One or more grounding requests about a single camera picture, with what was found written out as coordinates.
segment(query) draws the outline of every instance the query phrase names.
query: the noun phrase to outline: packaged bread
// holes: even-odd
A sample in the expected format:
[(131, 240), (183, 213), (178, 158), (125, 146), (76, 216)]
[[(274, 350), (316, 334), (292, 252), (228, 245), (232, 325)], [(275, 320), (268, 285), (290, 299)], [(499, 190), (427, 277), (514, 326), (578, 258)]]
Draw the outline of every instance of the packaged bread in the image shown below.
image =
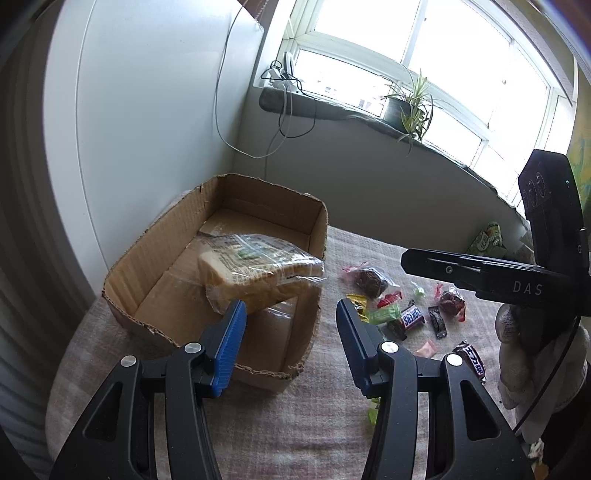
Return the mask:
[(233, 299), (247, 313), (297, 297), (324, 279), (323, 261), (279, 238), (252, 233), (200, 238), (197, 269), (213, 309)]

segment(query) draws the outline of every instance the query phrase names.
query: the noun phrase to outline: table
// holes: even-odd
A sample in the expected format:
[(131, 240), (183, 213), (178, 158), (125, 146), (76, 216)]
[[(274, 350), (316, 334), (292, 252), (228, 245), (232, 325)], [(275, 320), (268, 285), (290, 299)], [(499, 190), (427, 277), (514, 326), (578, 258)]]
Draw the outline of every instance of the table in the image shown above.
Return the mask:
[[(360, 478), (371, 442), (367, 410), (373, 404), (355, 388), (335, 324), (337, 302), (350, 293), (341, 280), (342, 268), (368, 261), (381, 267), (408, 297), (411, 281), (425, 288), (421, 309), (427, 314), (436, 282), (406, 275), (400, 267), (404, 248), (329, 227), (326, 274), (321, 298), (322, 318), (304, 372), (281, 394), (231, 382), (221, 398), (205, 399), (211, 437), (224, 478), (355, 479)], [(500, 405), (495, 334), (498, 303), (462, 292), (467, 303), (464, 323), (448, 322), (448, 335), (437, 340), (429, 321), (409, 332), (402, 344), (415, 351), (427, 339), (442, 358), (461, 340), (473, 343), (486, 365), (486, 389), (511, 423), (512, 413)], [(46, 414), (50, 455), (56, 458), (82, 411), (113, 366), (125, 355), (140, 359), (162, 356), (154, 345), (121, 327), (103, 299), (88, 311), (67, 348), (51, 389)], [(155, 416), (158, 478), (167, 471), (162, 399)], [(428, 409), (420, 394), (415, 472), (424, 478), (427, 461)]]

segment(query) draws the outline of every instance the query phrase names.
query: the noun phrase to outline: human hand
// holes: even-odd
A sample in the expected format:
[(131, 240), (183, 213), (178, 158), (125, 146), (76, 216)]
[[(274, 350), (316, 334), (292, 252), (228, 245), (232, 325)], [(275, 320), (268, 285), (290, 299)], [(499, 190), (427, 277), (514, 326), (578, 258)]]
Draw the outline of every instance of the human hand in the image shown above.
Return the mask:
[[(505, 408), (515, 409), (519, 421), (546, 382), (562, 353), (570, 331), (562, 333), (548, 343), (538, 354), (526, 353), (519, 336), (516, 310), (504, 304), (496, 315), (496, 335), (501, 341), (499, 363), (501, 381), (498, 388)], [(585, 356), (589, 347), (589, 334), (579, 326), (573, 343), (546, 392), (521, 427), (528, 443), (534, 443), (546, 428), (550, 416), (565, 408), (577, 395), (587, 375)]]

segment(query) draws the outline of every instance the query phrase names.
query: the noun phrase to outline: silver screw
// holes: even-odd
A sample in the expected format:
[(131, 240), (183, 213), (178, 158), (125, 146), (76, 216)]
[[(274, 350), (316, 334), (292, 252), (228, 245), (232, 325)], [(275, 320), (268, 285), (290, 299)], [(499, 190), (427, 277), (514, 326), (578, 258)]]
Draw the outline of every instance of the silver screw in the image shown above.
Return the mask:
[(447, 363), (450, 365), (453, 365), (454, 367), (459, 367), (464, 361), (464, 360), (462, 360), (461, 356), (456, 355), (455, 353), (451, 353), (446, 358), (447, 358)]
[(125, 355), (121, 359), (121, 366), (122, 367), (131, 367), (132, 365), (135, 365), (136, 361), (137, 360), (135, 359), (135, 357), (133, 355)]
[(191, 342), (185, 345), (185, 352), (187, 353), (199, 353), (201, 351), (201, 343)]
[(394, 342), (384, 342), (380, 345), (381, 349), (386, 353), (398, 352), (398, 344)]

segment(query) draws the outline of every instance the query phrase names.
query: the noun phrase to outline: potted plant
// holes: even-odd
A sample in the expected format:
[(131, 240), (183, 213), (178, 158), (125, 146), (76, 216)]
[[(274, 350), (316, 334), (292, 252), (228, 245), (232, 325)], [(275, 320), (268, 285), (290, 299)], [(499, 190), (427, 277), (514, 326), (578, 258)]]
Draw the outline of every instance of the potted plant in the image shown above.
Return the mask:
[(416, 82), (412, 75), (410, 79), (413, 84), (410, 91), (394, 82), (390, 84), (390, 92), (385, 96), (388, 105), (384, 113), (384, 121), (404, 134), (398, 140), (408, 138), (408, 151), (415, 140), (423, 142), (433, 119), (433, 96), (427, 91), (427, 77), (419, 72)]

